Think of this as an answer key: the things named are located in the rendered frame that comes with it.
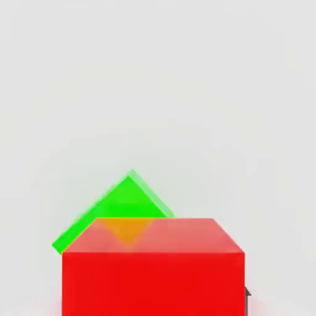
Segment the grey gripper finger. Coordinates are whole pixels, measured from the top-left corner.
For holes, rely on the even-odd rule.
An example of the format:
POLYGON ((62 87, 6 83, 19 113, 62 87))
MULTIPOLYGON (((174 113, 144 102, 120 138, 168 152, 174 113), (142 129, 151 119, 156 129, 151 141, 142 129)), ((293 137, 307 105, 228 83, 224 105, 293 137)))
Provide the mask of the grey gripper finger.
POLYGON ((245 287, 245 316, 270 316, 267 297, 248 290, 245 287))

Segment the small red cube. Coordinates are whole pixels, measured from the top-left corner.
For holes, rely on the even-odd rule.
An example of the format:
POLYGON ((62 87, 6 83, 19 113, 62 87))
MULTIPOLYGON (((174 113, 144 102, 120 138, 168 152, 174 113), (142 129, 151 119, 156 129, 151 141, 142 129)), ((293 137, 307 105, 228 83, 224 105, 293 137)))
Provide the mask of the small red cube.
POLYGON ((62 316, 245 316, 245 297, 211 218, 98 218, 62 254, 62 316))

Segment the small green cube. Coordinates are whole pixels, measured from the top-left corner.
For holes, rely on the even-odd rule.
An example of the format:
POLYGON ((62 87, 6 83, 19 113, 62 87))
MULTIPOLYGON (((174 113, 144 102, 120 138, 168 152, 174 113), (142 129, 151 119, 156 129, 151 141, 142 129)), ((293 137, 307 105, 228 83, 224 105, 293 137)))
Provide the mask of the small green cube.
POLYGON ((174 218, 171 209, 158 197, 142 177, 130 170, 118 183, 60 234, 52 247, 63 253, 98 217, 174 218))

